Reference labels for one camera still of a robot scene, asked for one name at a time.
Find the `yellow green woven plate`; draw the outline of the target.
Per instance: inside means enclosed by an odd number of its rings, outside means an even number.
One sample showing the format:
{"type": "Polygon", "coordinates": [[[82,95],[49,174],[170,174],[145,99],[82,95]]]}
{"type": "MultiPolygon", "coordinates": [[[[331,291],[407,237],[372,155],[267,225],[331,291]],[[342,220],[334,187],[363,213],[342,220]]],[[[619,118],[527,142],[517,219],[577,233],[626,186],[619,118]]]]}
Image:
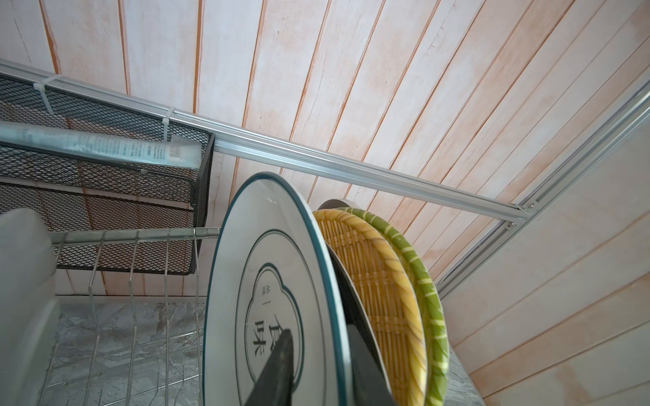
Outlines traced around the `yellow green woven plate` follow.
{"type": "Polygon", "coordinates": [[[347,207],[354,214],[372,225],[391,244],[404,267],[414,289],[421,311],[423,331],[428,357],[428,380],[426,405],[442,405],[448,388],[450,367],[450,344],[445,315],[438,291],[415,248],[391,224],[379,216],[359,208],[347,207]]]}

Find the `rolled paper tube in basket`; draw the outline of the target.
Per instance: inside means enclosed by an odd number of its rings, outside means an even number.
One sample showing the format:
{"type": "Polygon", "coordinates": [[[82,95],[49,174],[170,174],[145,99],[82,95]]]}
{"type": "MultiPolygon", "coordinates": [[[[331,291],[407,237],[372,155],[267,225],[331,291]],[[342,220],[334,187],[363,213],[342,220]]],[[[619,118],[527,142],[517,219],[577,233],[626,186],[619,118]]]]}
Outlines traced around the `rolled paper tube in basket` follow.
{"type": "Polygon", "coordinates": [[[5,121],[1,123],[1,140],[49,152],[115,162],[198,169],[202,161],[201,144],[192,140],[136,140],[5,121]]]}

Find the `black mesh wall basket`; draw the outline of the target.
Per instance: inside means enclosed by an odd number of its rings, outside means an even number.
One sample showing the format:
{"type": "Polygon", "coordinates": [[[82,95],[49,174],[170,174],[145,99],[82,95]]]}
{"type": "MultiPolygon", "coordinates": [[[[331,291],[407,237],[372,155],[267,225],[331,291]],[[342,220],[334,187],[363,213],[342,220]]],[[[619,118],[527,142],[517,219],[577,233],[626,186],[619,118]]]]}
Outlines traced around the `black mesh wall basket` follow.
{"type": "Polygon", "coordinates": [[[37,91],[3,76],[1,118],[22,125],[80,130],[201,148],[196,169],[103,162],[36,148],[1,146],[1,210],[35,211],[52,232],[200,228],[207,219],[214,137],[179,123],[66,91],[37,91]]]}

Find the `orange woven bamboo plate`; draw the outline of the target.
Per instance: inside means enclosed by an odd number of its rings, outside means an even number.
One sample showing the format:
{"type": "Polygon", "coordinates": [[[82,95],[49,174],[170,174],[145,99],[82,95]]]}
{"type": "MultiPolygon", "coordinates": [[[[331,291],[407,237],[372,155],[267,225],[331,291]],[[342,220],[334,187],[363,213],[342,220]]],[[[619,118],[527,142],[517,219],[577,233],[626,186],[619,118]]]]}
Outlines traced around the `orange woven bamboo plate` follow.
{"type": "Polygon", "coordinates": [[[428,360],[423,321],[397,254],[374,226],[355,214],[322,209],[313,215],[360,296],[396,403],[425,404],[428,360]]]}

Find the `stainless steel dish rack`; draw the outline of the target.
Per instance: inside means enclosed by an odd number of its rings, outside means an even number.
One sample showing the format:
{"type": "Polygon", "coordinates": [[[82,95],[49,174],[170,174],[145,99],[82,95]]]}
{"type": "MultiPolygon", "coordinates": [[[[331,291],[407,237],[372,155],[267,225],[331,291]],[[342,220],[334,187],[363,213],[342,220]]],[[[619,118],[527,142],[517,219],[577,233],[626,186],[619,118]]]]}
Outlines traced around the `stainless steel dish rack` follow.
{"type": "Polygon", "coordinates": [[[174,260],[199,256],[220,230],[53,233],[57,257],[82,254],[83,295],[64,295],[40,405],[201,405],[205,299],[171,283],[174,260]]]}

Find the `white plate green clover motif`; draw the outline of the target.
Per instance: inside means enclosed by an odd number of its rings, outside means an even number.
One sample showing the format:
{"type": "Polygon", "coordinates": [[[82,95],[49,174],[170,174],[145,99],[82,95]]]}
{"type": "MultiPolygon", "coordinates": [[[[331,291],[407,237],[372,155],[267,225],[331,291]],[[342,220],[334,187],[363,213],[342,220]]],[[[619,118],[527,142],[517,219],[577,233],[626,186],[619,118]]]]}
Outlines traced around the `white plate green clover motif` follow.
{"type": "Polygon", "coordinates": [[[206,304],[206,405],[242,405],[290,332],[292,404],[351,405],[353,376],[340,290],[317,221],[279,174],[255,174],[227,211],[206,304]]]}

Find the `black round plate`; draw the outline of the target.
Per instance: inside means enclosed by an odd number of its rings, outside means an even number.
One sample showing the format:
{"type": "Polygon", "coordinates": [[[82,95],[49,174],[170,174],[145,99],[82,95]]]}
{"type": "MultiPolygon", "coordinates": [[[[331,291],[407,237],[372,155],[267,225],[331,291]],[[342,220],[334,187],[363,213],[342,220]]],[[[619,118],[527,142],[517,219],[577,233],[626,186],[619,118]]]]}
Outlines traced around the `black round plate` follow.
{"type": "Polygon", "coordinates": [[[361,298],[340,258],[336,255],[333,248],[329,245],[327,248],[339,287],[346,324],[348,326],[354,326],[357,329],[362,343],[365,345],[370,357],[373,359],[377,371],[381,374],[382,379],[384,380],[384,385],[387,388],[388,394],[392,394],[388,372],[386,372],[381,351],[377,343],[377,338],[372,330],[371,323],[361,302],[361,298]]]}

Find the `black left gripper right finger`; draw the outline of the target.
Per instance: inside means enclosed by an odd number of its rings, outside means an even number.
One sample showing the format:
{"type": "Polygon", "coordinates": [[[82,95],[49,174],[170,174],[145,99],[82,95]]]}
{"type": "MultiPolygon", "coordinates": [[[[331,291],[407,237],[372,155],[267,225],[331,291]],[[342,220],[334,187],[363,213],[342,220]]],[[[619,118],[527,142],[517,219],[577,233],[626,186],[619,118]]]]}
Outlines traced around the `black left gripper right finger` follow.
{"type": "Polygon", "coordinates": [[[356,405],[396,405],[370,350],[353,325],[347,326],[356,405]]]}

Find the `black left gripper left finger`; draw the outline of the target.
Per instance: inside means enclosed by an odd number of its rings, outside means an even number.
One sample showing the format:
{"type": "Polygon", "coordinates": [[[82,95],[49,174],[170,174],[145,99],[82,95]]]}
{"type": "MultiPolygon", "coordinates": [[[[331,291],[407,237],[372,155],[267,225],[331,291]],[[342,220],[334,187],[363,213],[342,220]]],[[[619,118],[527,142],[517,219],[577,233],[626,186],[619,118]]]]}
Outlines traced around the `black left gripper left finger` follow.
{"type": "Polygon", "coordinates": [[[245,406],[292,405],[294,342],[289,329],[282,331],[245,406]]]}

